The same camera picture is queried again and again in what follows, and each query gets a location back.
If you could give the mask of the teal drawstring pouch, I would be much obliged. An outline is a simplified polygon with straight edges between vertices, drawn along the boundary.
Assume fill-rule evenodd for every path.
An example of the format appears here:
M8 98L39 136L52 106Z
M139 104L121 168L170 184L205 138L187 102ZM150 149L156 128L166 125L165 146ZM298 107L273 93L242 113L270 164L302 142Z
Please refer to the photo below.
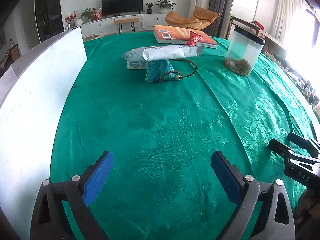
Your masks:
M185 62L193 67L193 72L183 75L181 72L174 70L171 61ZM163 81L180 81L184 78L191 77L197 72L197 64L189 59L173 59L162 61L151 61L145 76L145 82L154 83Z

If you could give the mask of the yellow tissue pack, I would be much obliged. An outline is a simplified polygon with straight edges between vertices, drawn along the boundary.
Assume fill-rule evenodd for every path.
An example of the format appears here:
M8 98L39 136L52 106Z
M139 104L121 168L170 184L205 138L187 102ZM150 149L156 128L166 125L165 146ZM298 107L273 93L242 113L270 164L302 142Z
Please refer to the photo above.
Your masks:
M129 70L146 70L148 68L148 62L142 55L124 55L123 58Z

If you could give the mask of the orange rocking chair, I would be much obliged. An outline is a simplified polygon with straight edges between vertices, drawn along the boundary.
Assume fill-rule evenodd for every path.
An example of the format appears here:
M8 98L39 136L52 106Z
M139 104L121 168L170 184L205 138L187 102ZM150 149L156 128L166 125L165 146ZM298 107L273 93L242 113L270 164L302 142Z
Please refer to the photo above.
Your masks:
M170 11L165 16L168 25L179 28L203 30L214 23L220 16L220 13L196 7L193 14L184 18L174 11Z

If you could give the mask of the green potted plant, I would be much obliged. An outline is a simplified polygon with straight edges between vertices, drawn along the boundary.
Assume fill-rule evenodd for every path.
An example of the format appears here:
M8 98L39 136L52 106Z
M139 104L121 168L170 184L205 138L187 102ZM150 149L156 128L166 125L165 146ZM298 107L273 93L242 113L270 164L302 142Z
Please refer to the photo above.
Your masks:
M175 2L171 0L156 0L155 6L159 7L159 10L162 14L167 14L168 12L174 9L176 5Z

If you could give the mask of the small wooden bench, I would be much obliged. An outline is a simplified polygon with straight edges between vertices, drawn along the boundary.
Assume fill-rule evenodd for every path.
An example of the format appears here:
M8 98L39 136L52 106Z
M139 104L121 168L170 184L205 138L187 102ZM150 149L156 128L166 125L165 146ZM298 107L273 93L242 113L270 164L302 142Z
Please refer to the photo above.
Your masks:
M114 21L114 24L118 26L119 34L122 33L124 24L130 24L131 32L135 33L136 32L135 23L138 23L138 22L140 22L140 20L138 18L128 18L128 19L124 19L124 20Z

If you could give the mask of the black display cabinet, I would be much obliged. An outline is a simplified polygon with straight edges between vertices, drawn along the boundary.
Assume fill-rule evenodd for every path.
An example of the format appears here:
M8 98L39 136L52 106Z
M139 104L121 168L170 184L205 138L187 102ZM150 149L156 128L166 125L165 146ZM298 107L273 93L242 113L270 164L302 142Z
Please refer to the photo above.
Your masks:
M60 0L34 0L40 42L64 31Z

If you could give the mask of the grey white plastic package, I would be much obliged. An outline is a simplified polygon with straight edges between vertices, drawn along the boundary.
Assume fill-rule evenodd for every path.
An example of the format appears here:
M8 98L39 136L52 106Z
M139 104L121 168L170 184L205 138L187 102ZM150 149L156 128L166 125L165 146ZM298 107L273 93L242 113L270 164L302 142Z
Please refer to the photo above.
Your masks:
M161 61L200 56L204 49L201 46L168 45L142 47L122 55L127 61Z

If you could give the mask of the green tablecloth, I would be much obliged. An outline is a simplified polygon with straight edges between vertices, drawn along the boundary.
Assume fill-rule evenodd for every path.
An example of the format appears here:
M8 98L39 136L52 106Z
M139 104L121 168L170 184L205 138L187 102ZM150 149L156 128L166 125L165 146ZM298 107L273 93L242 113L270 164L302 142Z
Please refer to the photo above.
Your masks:
M110 151L114 166L90 208L111 239L214 239L235 208L212 170L214 151L258 181L281 179L296 208L305 188L268 148L289 132L312 137L318 121L295 84L264 55L248 77L231 72L221 38L190 62L172 63L183 80L147 83L123 54L156 43L151 32L85 42L50 179L67 181Z

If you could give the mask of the white tv cabinet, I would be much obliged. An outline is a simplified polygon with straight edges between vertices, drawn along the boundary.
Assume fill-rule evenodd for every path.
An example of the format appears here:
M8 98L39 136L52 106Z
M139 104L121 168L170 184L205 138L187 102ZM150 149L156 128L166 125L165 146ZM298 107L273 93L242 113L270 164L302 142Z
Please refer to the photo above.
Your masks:
M94 35L153 31L155 25L168 25L165 14L133 14L103 18L80 26L83 38Z

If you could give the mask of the red flower vase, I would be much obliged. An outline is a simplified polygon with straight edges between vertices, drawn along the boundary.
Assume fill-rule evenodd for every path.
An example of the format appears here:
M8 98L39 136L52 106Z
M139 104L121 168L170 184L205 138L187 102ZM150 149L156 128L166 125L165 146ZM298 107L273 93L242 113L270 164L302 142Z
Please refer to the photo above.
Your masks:
M78 13L77 11L73 11L73 12L70 12L65 17L65 21L67 22L69 29L72 29L75 27L75 20L76 20L77 13Z

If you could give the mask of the dark wooden side table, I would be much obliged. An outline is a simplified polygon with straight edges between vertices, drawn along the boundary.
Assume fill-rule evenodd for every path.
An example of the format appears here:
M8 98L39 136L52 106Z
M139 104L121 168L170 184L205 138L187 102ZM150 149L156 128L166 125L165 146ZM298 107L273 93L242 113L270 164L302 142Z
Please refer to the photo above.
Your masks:
M228 40L231 40L234 28L236 26L241 27L242 29L245 29L249 31L250 33L253 33L254 35L262 38L265 40L265 44L263 46L262 52L268 52L270 54L276 54L279 57L285 58L287 55L287 50L284 47L284 45L278 41L276 38L274 38L272 35L264 31L263 29L257 27L253 23L246 22L240 18L237 18L235 16L231 16L229 20L229 25L228 25L228 31L226 38Z

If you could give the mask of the white cardboard storage box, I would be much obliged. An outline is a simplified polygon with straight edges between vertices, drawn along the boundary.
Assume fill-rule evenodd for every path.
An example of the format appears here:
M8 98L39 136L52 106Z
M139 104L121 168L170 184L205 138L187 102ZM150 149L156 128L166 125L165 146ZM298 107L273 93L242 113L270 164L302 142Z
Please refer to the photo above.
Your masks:
M1 209L21 239L30 237L60 116L86 61L81 29L74 28L35 46L11 67L16 79L1 100Z

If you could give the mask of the orange book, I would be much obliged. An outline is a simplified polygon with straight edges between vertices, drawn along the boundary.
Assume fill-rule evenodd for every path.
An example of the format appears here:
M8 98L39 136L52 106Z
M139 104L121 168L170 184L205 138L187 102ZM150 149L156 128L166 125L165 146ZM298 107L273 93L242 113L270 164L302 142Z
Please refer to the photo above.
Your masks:
M190 39L190 34L200 36L195 43L196 46L207 48L217 48L217 42L200 30L172 27L166 25L154 25L153 34L159 44L186 44Z

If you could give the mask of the black television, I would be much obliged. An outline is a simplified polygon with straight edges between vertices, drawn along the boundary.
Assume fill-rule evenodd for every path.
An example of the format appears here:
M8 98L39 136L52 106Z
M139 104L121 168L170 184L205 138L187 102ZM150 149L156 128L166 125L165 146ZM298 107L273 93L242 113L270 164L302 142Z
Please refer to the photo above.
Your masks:
M143 11L143 0L101 0L103 16Z

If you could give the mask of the red snack packet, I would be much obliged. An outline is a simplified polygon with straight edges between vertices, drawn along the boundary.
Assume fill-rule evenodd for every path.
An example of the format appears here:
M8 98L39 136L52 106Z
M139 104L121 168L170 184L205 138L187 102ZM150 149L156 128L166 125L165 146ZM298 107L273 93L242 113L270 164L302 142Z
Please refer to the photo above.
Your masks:
M197 42L201 39L202 35L195 33L193 31L189 32L189 40L185 45L195 46Z

